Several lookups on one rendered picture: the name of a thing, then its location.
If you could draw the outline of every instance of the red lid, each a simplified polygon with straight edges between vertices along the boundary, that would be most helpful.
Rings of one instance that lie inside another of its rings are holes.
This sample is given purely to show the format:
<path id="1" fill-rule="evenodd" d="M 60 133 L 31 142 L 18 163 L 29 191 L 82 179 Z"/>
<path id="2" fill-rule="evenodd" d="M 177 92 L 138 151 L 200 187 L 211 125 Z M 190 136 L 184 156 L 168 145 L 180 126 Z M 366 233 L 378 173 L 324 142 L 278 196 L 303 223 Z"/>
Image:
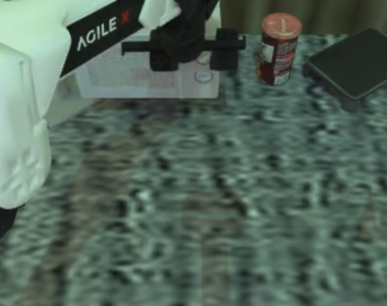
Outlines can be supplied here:
<path id="1" fill-rule="evenodd" d="M 263 20 L 264 32 L 274 38 L 290 40 L 301 33 L 301 28 L 301 22 L 287 13 L 269 14 Z"/>

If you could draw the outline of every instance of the black scale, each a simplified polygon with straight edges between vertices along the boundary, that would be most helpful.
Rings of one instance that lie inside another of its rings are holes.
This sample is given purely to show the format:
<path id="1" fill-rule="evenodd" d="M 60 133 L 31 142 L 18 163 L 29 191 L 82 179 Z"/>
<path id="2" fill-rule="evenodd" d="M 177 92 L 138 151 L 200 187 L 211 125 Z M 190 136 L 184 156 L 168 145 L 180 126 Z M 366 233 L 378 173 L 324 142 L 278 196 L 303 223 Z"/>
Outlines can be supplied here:
<path id="1" fill-rule="evenodd" d="M 338 98 L 345 111 L 352 112 L 387 84 L 387 36 L 375 29 L 351 35 L 311 56 L 302 73 Z"/>

